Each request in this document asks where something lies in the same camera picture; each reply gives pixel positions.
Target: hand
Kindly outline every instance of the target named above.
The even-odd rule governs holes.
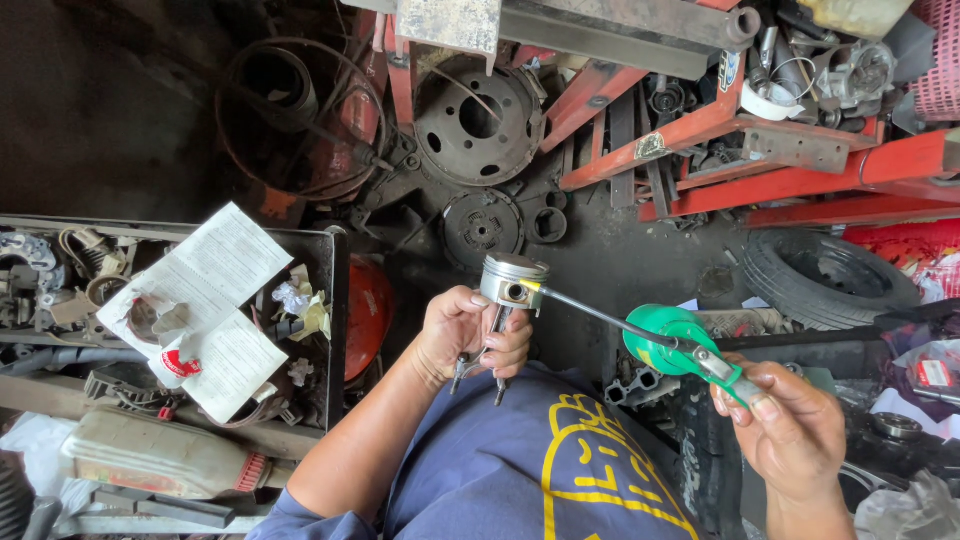
[[[764,390],[747,410],[716,384],[710,385],[717,411],[733,418],[740,448],[767,481],[768,492],[773,490],[783,503],[792,505],[834,503],[837,474],[847,451],[840,404],[777,363],[755,364],[736,354],[725,358]]]
[[[534,329],[525,309],[514,309],[504,332],[490,333],[496,304],[464,286],[456,286],[434,298],[426,309],[423,331],[415,342],[422,372],[443,385],[453,378],[460,353],[486,352],[480,363],[493,369],[493,376],[509,379],[527,361]]]

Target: black tire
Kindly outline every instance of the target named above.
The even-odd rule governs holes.
[[[0,456],[0,540],[21,540],[34,511],[34,490],[26,476]]]
[[[824,234],[754,234],[744,252],[747,286],[809,329],[870,326],[874,317],[920,305],[920,292],[892,264]]]

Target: red plastic cap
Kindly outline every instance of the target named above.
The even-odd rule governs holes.
[[[247,455],[247,461],[240,469],[240,476],[233,484],[233,489],[237,491],[253,491],[263,476],[263,469],[267,466],[267,456],[251,452]]]

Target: red gas cylinder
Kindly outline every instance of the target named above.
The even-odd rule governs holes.
[[[394,318],[394,290],[375,262],[350,255],[347,372],[351,380],[370,365]]]

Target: yellow print on shirt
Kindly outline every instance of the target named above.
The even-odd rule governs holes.
[[[545,540],[557,538],[554,513],[557,499],[576,503],[616,504],[628,510],[646,512],[687,531],[691,540],[699,540],[693,525],[654,472],[650,458],[627,434],[620,421],[608,416],[602,405],[584,394],[563,394],[560,401],[550,407],[550,429],[553,440],[543,461],[540,481]],[[569,485],[569,475],[564,475],[565,485],[559,485],[553,478],[554,462],[562,445],[569,453],[571,444],[579,448],[579,462],[592,466],[582,469],[588,473],[587,476],[574,476],[573,485]],[[618,465],[620,477],[614,473],[610,463]],[[571,468],[566,465],[561,464],[563,469],[560,470],[568,473]],[[624,475],[624,469],[633,473]],[[601,540],[596,534],[590,539]]]

